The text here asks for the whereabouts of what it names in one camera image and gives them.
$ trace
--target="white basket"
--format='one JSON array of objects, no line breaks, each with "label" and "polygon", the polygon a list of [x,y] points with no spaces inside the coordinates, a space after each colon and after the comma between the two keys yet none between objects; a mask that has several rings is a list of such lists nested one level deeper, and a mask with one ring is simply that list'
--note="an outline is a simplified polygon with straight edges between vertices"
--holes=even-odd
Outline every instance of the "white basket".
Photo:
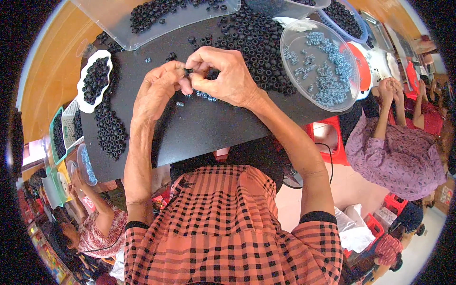
[{"label": "white basket", "polygon": [[68,107],[62,113],[62,133],[63,133],[63,142],[65,143],[65,148],[69,150],[75,145],[79,145],[84,142],[84,136],[76,139],[74,137],[74,124],[73,118],[76,111],[79,110],[79,103],[75,99],[71,101]]}]

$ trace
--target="black table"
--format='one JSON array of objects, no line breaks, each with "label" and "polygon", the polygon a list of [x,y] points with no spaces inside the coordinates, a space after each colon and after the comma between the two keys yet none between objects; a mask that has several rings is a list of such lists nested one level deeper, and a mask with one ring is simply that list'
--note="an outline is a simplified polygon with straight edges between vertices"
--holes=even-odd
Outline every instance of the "black table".
[{"label": "black table", "polygon": [[[118,52],[113,55],[114,68],[118,69],[118,81],[111,98],[112,110],[124,121],[127,130],[133,114],[136,94],[151,69],[162,65],[170,52],[177,54],[177,60],[185,62],[193,53],[187,41],[188,36],[199,39],[207,33],[213,38],[222,36],[217,27],[218,18],[201,21],[169,32],[150,41],[133,52]],[[325,111],[297,93],[286,97],[276,91],[268,92],[271,99],[298,125],[306,125],[342,113]],[[175,104],[181,101],[183,107]],[[129,143],[117,162],[112,161],[100,149],[97,142],[95,114],[81,112],[85,144],[93,171],[101,182],[122,178],[127,159]],[[162,166],[225,147],[251,141],[270,134],[266,126],[250,111],[236,108],[228,103],[193,95],[174,96],[155,127],[152,144],[152,165]]]}]

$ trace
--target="woman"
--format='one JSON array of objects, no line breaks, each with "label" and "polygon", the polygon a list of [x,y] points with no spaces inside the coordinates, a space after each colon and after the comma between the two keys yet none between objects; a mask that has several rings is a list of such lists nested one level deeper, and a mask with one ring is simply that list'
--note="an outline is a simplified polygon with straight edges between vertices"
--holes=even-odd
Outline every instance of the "woman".
[{"label": "woman", "polygon": [[[215,80],[203,77],[210,67],[220,70]],[[191,82],[184,68],[193,69]],[[251,110],[283,145],[305,181],[293,231],[282,230],[277,219],[281,181],[268,171],[272,152],[258,155],[259,147],[249,146],[255,141],[236,147],[247,151],[228,154],[226,165],[199,157],[172,166],[173,178],[177,169],[186,171],[154,218],[150,156],[156,121],[175,91],[190,94],[192,87]],[[342,247],[325,163],[310,137],[257,87],[238,51],[201,47],[186,64],[170,61],[147,73],[133,106],[124,185],[126,284],[339,282]]]},{"label": "woman", "polygon": [[[439,103],[439,105],[442,105],[441,96],[439,96]],[[446,106],[443,105],[435,106],[428,101],[426,86],[421,79],[420,93],[418,94],[416,101],[410,98],[407,98],[405,101],[405,120],[407,122],[407,127],[409,129],[422,129],[431,135],[440,135],[440,130],[442,129],[443,120],[445,119],[447,111],[447,108],[445,107]]]},{"label": "woman", "polygon": [[[81,179],[79,169],[74,172],[71,181],[74,184],[70,184],[70,195],[76,203],[81,223],[78,230],[71,223],[60,224],[63,234],[68,238],[67,247],[95,258],[115,255],[124,246],[127,213],[103,200],[97,193],[102,184],[98,183],[94,187],[88,185]],[[88,215],[76,189],[82,190],[90,198],[96,207],[95,212]]]},{"label": "woman", "polygon": [[[352,168],[366,180],[414,201],[429,195],[446,179],[434,138],[423,130],[407,128],[402,93],[397,80],[384,79],[365,100],[339,118]],[[393,99],[395,126],[388,124]]]}]

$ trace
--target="green basket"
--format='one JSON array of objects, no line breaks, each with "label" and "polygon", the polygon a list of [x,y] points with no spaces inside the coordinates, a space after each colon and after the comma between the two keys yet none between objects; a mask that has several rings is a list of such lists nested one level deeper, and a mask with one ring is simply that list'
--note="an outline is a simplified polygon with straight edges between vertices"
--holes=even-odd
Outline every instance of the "green basket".
[{"label": "green basket", "polygon": [[67,201],[67,196],[65,195],[65,190],[63,189],[62,184],[60,183],[60,180],[58,179],[57,169],[52,168],[50,176],[52,178],[52,182],[54,182],[54,186],[57,189],[57,193],[58,193],[58,196],[60,197],[60,201],[62,201],[60,206],[63,207],[63,204]]},{"label": "green basket", "polygon": [[52,121],[51,121],[51,124],[49,125],[49,137],[51,139],[51,150],[52,150],[52,159],[54,160],[54,164],[57,166],[60,162],[62,162],[62,160],[65,159],[65,157],[67,157],[68,155],[68,152],[69,150],[66,150],[65,154],[59,159],[56,161],[56,158],[58,157],[58,154],[57,154],[57,150],[56,150],[56,147],[54,145],[54,120],[55,118],[57,117],[57,115],[62,112],[63,114],[63,107],[60,107],[56,114],[54,115],[54,118],[52,118]]}]

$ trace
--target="purple floral shirt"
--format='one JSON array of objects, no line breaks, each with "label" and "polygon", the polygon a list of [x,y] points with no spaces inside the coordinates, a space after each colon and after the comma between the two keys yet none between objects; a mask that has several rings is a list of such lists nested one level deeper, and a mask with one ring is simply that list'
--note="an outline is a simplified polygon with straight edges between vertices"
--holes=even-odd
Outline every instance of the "purple floral shirt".
[{"label": "purple floral shirt", "polygon": [[433,137],[423,130],[386,126],[385,140],[372,138],[378,118],[364,112],[345,146],[347,160],[366,180],[414,201],[445,183]]}]

